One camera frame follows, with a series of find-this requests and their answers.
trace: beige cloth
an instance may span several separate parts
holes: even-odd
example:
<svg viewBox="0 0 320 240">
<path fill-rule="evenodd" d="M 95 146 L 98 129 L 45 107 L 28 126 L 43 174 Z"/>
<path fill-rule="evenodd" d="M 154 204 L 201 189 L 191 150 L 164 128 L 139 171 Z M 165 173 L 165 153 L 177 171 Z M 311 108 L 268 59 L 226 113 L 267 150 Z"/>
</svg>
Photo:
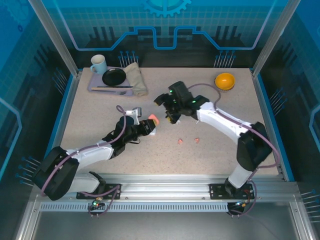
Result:
<svg viewBox="0 0 320 240">
<path fill-rule="evenodd" d="M 134 95 L 140 97 L 148 94 L 147 87 L 144 83 L 144 79 L 141 75 L 139 66 L 136 62 L 131 63 L 123 69 L 126 74 L 126 79 L 132 86 Z"/>
</svg>

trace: enclosure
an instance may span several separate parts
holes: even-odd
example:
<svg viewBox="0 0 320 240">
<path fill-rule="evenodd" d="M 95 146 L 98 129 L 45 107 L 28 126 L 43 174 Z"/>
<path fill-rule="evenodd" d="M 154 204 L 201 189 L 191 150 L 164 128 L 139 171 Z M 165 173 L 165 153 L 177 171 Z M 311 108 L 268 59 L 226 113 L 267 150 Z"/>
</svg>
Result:
<svg viewBox="0 0 320 240">
<path fill-rule="evenodd" d="M 318 239 L 319 11 L 312 0 L 1 1 L 1 239 Z M 94 55 L 108 68 L 137 63 L 148 94 L 91 91 Z M 209 188 L 234 171 L 237 144 L 191 117 L 171 124 L 154 104 L 177 81 L 212 85 L 221 73 L 235 84 L 217 106 L 263 123 L 280 154 L 252 178 L 256 204 L 239 219 Z M 91 219 L 92 200 L 75 192 L 41 196 L 31 178 L 51 149 L 100 141 L 121 117 L 116 105 L 141 107 L 142 119 L 155 114 L 160 124 L 77 173 L 121 184 L 109 212 Z"/>
</svg>

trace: table surface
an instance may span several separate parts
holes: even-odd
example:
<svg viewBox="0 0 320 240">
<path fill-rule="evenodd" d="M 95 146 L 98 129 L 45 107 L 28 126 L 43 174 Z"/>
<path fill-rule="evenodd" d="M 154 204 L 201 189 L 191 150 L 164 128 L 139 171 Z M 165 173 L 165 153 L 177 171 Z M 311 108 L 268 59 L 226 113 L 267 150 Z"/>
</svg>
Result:
<svg viewBox="0 0 320 240">
<path fill-rule="evenodd" d="M 224 72 L 235 76 L 232 90 L 222 93 L 217 106 L 244 121 L 263 123 L 261 109 L 248 68 L 141 68 L 148 89 L 147 96 L 120 96 L 88 91 L 92 77 L 84 68 L 75 94 L 71 112 L 62 138 L 63 149 L 92 145 L 115 129 L 122 116 L 116 105 L 125 110 L 142 107 L 142 118 L 155 114 L 160 124 L 154 136 L 143 136 L 139 145 L 127 144 L 119 156 L 100 161 L 81 172 L 113 174 L 230 174 L 237 165 L 236 144 L 214 127 L 191 117 L 182 116 L 180 124 L 170 124 L 165 119 L 165 108 L 156 106 L 154 99 L 167 93 L 168 87 L 183 81 L 191 86 L 196 83 L 213 84 L 215 77 Z M 218 94 L 210 87 L 197 86 L 193 96 L 203 95 L 212 102 Z M 275 162 L 273 154 L 262 163 Z M 277 175 L 274 168 L 260 169 L 257 174 Z"/>
</svg>

